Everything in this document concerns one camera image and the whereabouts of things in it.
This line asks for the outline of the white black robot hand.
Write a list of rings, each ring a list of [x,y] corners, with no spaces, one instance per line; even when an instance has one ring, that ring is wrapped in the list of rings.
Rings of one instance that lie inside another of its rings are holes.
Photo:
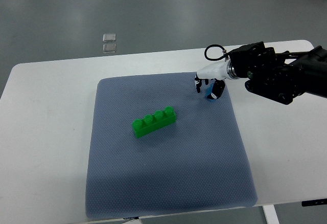
[[[229,61],[218,61],[198,70],[194,78],[197,93],[201,92],[203,80],[206,85],[210,80],[214,80],[211,92],[206,95],[206,98],[210,100],[219,99],[225,88],[224,79],[230,77],[228,72],[229,64]]]

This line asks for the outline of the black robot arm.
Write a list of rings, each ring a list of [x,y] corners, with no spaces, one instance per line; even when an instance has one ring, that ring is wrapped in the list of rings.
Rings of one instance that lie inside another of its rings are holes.
[[[288,105],[304,93],[326,97],[326,50],[317,46],[308,52],[276,53],[263,42],[240,46],[211,59],[211,64],[197,71],[196,89],[201,81],[214,80],[209,99],[218,99],[224,79],[246,78],[245,88],[256,95]]]

